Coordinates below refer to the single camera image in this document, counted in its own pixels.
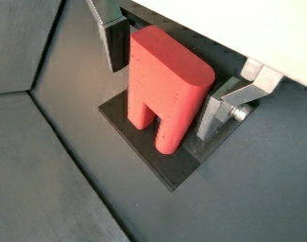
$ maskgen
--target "red foam block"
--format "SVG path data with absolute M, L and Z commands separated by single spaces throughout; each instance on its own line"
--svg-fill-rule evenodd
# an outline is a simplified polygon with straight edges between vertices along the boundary
M 131 34 L 128 120 L 141 130 L 157 115 L 160 153 L 176 151 L 213 80 L 209 65 L 156 26 Z

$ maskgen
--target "gray wall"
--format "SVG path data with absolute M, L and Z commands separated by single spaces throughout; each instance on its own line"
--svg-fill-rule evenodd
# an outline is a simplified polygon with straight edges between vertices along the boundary
M 0 94 L 31 88 L 60 0 L 0 0 Z
M 169 31 L 237 73 L 240 56 Z M 69 0 L 33 95 L 137 241 L 307 241 L 307 90 L 283 83 L 169 193 L 97 112 L 127 82 L 127 68 L 108 71 L 85 2 Z

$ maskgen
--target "silver metal clamp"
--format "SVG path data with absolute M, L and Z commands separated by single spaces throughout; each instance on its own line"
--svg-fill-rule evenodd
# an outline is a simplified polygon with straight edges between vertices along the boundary
M 129 63 L 129 22 L 121 15 L 119 1 L 85 1 L 97 22 L 107 52 L 108 68 L 116 72 Z
M 268 95 L 283 78 L 269 67 L 251 59 L 243 67 L 241 76 L 253 82 L 231 78 L 207 97 L 197 128 L 197 136 L 203 141 L 212 137 L 229 117 L 239 122 L 244 121 L 252 112 L 248 102 Z

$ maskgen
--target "dark gray surface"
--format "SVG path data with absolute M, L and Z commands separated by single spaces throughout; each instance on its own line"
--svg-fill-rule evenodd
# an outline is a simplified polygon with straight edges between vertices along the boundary
M 25 93 L 0 95 L 0 242 L 128 241 Z
M 97 112 L 128 70 L 108 72 L 85 8 L 67 3 L 35 96 L 137 240 L 307 241 L 307 91 L 283 84 L 169 193 Z
M 0 94 L 31 88 L 60 0 L 0 0 Z

